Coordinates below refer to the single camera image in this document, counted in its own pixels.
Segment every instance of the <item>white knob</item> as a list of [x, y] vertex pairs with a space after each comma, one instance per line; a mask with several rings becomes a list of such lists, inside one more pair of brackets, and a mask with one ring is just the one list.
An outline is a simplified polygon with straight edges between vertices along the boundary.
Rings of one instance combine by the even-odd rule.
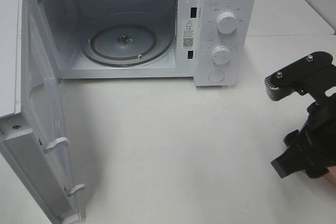
[[224, 65], [230, 61], [231, 54], [227, 47], [219, 46], [212, 50], [212, 60], [214, 64]]
[[237, 16], [232, 12], [221, 13], [216, 22], [218, 31], [221, 34], [230, 34], [237, 28]]

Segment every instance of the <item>screw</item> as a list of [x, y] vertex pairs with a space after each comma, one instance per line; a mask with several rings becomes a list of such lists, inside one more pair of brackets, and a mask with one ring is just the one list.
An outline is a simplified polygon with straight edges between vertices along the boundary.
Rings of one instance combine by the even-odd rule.
[[12, 127], [12, 129], [14, 130], [14, 131], [19, 131], [19, 130], [21, 130], [21, 126], [20, 125], [14, 125], [13, 127]]
[[280, 71], [277, 72], [276, 77], [277, 77], [278, 79], [281, 79], [281, 78], [283, 77], [282, 72], [280, 72]]
[[306, 58], [307, 62], [312, 62], [313, 59], [314, 59], [313, 55], [308, 55]]

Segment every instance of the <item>power level knob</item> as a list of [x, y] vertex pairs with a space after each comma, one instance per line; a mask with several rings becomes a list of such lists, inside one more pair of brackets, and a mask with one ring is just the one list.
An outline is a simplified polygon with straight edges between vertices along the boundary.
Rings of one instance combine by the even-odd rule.
[[216, 19], [218, 31], [221, 34], [230, 34], [237, 29], [237, 15], [227, 11], [218, 15]]
[[230, 61], [231, 54], [227, 47], [219, 46], [212, 50], [212, 60], [214, 64], [224, 65]]

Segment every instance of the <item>open microwave door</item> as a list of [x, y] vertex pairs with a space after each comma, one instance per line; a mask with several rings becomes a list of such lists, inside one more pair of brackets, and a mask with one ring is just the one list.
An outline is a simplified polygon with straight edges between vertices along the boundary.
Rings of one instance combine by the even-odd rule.
[[54, 224], [80, 219], [40, 0], [0, 0], [0, 151]]

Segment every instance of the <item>microwave control panel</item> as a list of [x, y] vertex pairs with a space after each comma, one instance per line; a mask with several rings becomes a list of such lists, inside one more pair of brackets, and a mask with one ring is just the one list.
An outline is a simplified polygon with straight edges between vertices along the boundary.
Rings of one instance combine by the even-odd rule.
[[204, 0], [194, 80], [197, 86], [232, 85], [254, 0]]

